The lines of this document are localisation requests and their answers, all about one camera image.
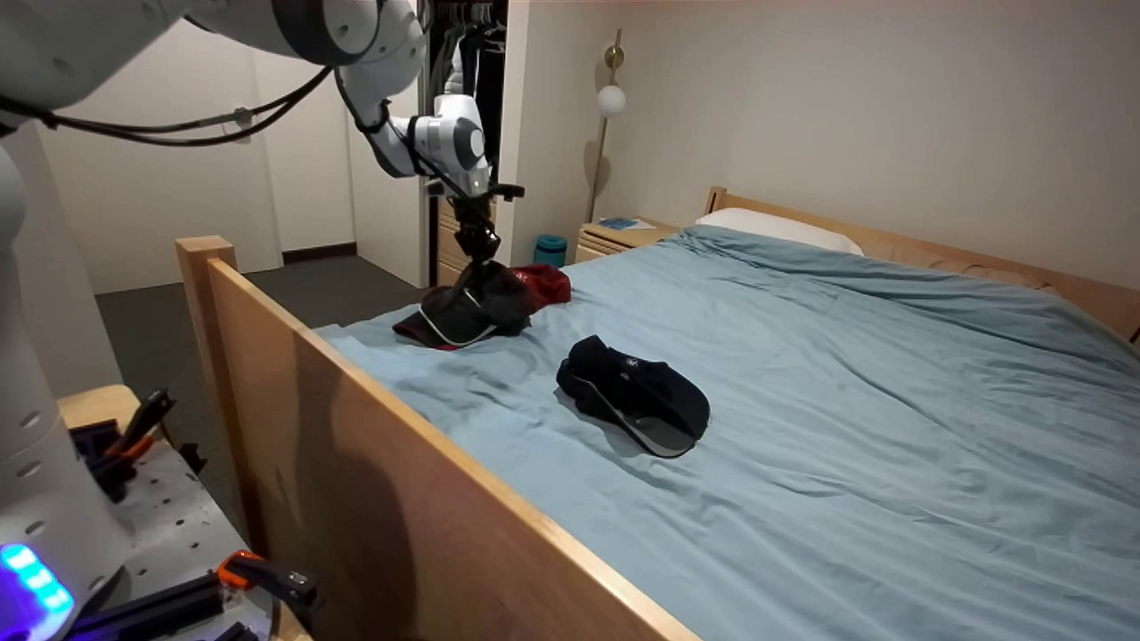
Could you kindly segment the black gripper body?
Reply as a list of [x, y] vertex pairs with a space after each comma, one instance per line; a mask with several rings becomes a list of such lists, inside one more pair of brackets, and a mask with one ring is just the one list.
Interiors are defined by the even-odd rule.
[[457, 215], [457, 243], [471, 261], [490, 261], [497, 253], [490, 202], [521, 195], [521, 184], [490, 184], [484, 195], [450, 195], [450, 208]]

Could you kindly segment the grey perforated robot base plate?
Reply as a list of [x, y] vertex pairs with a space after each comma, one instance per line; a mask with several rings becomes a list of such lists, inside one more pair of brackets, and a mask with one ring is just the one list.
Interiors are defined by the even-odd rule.
[[167, 440], [134, 460], [117, 517], [130, 553], [81, 608], [66, 641], [270, 641], [277, 607], [229, 588], [218, 566], [244, 544], [203, 479]]

